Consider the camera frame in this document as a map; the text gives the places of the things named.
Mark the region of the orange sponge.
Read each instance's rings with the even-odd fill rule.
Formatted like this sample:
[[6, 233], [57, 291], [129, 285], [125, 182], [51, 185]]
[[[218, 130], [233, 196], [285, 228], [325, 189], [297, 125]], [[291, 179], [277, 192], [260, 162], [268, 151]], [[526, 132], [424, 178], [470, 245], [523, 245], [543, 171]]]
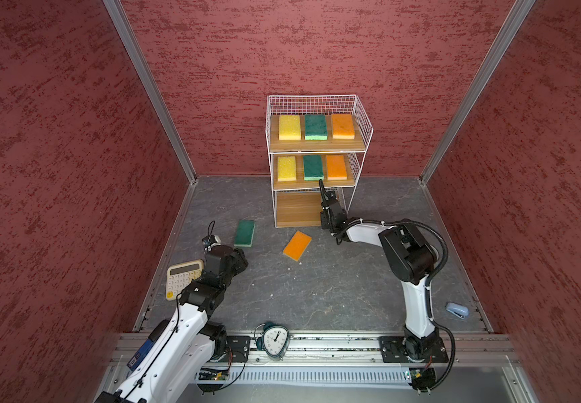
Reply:
[[301, 231], [296, 231], [290, 242], [285, 246], [283, 255], [299, 262], [311, 241], [311, 236], [302, 233]]
[[354, 139], [354, 118], [351, 114], [332, 114], [332, 138]]
[[347, 181], [347, 161], [341, 154], [329, 154], [326, 156], [327, 179], [329, 181]]

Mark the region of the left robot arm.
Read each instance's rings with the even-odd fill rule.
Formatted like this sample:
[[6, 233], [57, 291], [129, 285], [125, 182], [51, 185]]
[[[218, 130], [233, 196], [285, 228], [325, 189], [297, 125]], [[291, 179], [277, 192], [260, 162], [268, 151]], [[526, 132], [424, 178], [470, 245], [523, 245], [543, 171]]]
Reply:
[[176, 402], [207, 362], [227, 353], [226, 329], [210, 318], [248, 261], [242, 249], [218, 245], [201, 263], [201, 276], [176, 296], [171, 319], [127, 363], [131, 374], [115, 391], [100, 393], [97, 402]]

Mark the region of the yellow sponge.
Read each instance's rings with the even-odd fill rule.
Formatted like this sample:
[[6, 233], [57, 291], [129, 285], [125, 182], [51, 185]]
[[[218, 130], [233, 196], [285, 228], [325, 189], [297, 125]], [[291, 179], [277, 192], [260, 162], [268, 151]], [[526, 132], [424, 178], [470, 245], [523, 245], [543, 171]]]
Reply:
[[280, 115], [279, 141], [299, 141], [301, 138], [300, 115]]
[[291, 182], [297, 180], [297, 163], [294, 155], [283, 155], [277, 158], [277, 181]]

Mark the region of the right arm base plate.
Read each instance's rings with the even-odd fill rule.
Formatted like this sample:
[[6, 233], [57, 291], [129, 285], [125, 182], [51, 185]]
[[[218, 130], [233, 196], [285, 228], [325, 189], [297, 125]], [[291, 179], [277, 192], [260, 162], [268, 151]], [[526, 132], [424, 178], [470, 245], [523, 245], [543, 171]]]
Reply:
[[379, 337], [379, 351], [385, 364], [446, 364], [447, 349], [440, 337], [418, 339], [408, 337]]

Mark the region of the cream calculator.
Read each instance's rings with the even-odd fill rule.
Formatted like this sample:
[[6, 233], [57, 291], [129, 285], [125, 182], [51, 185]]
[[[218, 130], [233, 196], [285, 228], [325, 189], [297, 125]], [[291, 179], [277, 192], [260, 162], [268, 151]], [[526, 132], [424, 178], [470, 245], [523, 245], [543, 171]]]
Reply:
[[165, 298], [174, 301], [177, 295], [191, 282], [201, 277], [204, 269], [203, 260], [192, 260], [177, 265], [171, 265], [167, 270]]

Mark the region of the circuit board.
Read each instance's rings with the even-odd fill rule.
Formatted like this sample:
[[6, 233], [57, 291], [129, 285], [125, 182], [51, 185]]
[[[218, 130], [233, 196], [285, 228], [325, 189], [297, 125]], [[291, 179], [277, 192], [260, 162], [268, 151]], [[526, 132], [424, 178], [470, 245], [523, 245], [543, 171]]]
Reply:
[[229, 369], [202, 368], [198, 374], [199, 381], [227, 382], [230, 378]]
[[437, 382], [437, 375], [434, 368], [411, 369], [411, 387], [418, 392], [428, 392]]

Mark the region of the green analog clock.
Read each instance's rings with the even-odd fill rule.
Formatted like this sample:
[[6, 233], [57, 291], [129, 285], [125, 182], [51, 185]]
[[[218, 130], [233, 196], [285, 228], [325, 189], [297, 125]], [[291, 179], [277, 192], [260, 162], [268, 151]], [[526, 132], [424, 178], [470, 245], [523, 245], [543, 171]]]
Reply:
[[265, 322], [261, 334], [255, 338], [258, 351], [265, 352], [270, 359], [283, 359], [290, 342], [289, 329], [281, 324]]

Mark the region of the left circuit board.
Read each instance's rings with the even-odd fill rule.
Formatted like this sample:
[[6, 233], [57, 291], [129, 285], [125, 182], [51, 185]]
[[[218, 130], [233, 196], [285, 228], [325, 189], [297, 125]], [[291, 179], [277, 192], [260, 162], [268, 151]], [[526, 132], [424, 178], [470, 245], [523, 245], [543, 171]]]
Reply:
[[202, 368], [198, 374], [199, 381], [227, 382], [230, 378], [229, 369]]

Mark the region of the blue stapler tool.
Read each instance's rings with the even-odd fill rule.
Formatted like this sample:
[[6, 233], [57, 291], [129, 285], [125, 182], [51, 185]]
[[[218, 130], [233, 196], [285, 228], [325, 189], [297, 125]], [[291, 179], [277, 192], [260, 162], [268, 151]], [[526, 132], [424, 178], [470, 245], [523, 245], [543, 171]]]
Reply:
[[154, 347], [156, 342], [159, 340], [164, 330], [168, 327], [169, 321], [162, 320], [157, 327], [152, 330], [146, 341], [141, 345], [141, 347], [134, 353], [134, 355], [127, 362], [127, 367], [131, 372], [136, 371], [142, 364], [142, 361], [147, 357], [151, 349]]

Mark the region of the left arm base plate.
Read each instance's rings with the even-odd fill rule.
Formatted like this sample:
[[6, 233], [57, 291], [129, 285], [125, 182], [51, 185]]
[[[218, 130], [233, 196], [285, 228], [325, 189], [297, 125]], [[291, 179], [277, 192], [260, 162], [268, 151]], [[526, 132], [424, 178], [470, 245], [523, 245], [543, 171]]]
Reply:
[[229, 364], [230, 362], [245, 364], [251, 348], [251, 336], [227, 335], [224, 354], [218, 360], [219, 363]]

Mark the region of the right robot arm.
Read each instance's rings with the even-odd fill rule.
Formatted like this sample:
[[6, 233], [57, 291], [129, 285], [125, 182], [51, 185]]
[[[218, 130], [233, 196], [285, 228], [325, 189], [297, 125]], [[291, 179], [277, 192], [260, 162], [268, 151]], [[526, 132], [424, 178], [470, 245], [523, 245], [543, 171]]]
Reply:
[[321, 225], [338, 244], [366, 243], [382, 248], [401, 281], [406, 304], [403, 354], [412, 362], [433, 356], [441, 327], [431, 307], [431, 282], [448, 261], [448, 245], [433, 227], [417, 221], [349, 218], [333, 191], [320, 191]]

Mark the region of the dark green sponge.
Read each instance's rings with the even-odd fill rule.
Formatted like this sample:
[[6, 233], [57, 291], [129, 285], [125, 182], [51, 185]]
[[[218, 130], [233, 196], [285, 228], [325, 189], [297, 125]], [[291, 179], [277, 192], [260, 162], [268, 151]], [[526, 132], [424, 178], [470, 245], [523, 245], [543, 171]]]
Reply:
[[326, 141], [328, 139], [325, 115], [305, 115], [305, 139], [310, 141]]
[[234, 236], [233, 245], [237, 248], [249, 248], [253, 245], [256, 222], [253, 220], [240, 220]]
[[318, 154], [303, 156], [303, 170], [305, 181], [320, 181], [324, 179], [322, 157]]

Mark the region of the small light blue stapler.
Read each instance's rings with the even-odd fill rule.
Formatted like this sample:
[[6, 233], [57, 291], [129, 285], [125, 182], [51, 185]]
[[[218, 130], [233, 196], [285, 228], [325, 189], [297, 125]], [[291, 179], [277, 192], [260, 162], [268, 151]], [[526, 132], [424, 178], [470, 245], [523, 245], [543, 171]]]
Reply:
[[446, 304], [446, 311], [461, 320], [465, 320], [470, 316], [470, 310], [468, 307], [455, 302], [448, 302]]

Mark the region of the right circuit board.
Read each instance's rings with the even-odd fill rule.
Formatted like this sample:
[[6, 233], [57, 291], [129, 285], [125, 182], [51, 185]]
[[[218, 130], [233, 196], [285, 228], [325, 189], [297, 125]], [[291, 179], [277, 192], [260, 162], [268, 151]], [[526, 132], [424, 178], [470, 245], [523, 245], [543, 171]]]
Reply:
[[411, 369], [411, 387], [418, 392], [428, 392], [437, 382], [437, 375], [434, 368]]

